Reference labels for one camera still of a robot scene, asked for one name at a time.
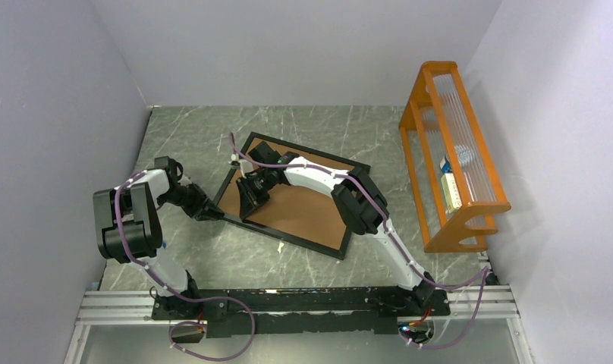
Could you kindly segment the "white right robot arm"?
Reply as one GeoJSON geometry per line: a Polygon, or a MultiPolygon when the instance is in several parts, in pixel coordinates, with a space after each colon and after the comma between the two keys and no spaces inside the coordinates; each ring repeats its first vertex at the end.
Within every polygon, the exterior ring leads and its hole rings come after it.
{"type": "Polygon", "coordinates": [[[388,203],[366,170],[330,168],[294,152],[280,155],[267,143],[260,143],[249,155],[235,149],[231,165],[241,172],[236,181],[240,219],[245,220],[261,209],[279,184],[304,187],[328,196],[349,230],[372,238],[403,290],[404,309],[413,315],[431,309],[437,285],[398,236],[388,203]]]}

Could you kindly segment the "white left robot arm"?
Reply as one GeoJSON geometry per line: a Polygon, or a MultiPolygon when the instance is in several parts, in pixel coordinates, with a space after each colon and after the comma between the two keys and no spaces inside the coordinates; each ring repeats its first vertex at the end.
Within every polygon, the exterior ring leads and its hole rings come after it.
{"type": "Polygon", "coordinates": [[[173,297],[172,309],[184,319],[195,317],[202,298],[191,276],[165,248],[158,215],[170,204],[196,221],[217,221],[224,212],[205,191],[184,175],[180,162],[158,157],[153,168],[138,171],[121,185],[93,195],[96,242],[104,259],[138,270],[159,297],[173,297]]]}

